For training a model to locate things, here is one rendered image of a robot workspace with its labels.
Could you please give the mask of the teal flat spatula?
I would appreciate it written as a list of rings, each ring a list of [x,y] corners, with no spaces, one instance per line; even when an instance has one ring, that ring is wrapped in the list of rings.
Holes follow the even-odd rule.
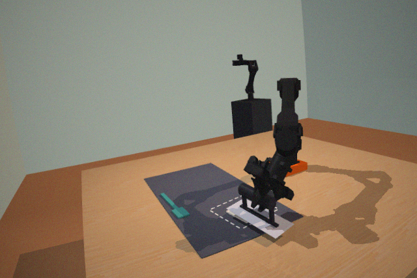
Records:
[[[166,201],[167,203],[172,206],[174,208],[174,210],[172,210],[173,214],[176,215],[178,217],[178,219],[183,218],[183,217],[188,217],[190,216],[190,214],[183,208],[178,208],[167,196],[165,193],[161,193],[160,194]]]

